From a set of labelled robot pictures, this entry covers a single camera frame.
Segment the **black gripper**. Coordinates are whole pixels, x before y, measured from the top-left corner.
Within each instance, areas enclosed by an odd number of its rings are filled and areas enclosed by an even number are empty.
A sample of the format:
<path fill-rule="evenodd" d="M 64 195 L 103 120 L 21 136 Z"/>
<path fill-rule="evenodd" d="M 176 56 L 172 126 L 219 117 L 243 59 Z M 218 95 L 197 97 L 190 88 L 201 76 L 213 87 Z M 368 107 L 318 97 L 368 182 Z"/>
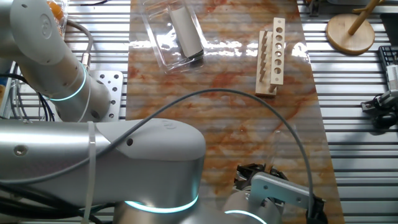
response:
<path fill-rule="evenodd" d="M 265 169 L 266 164 L 252 163 L 247 165 L 238 165 L 236 169 L 236 177 L 234 178 L 233 189 L 244 190 L 246 187 L 251 186 L 249 178 L 258 172 L 264 172 Z M 269 174 L 280 179 L 288 180 L 285 174 L 275 167 L 271 167 Z"/>

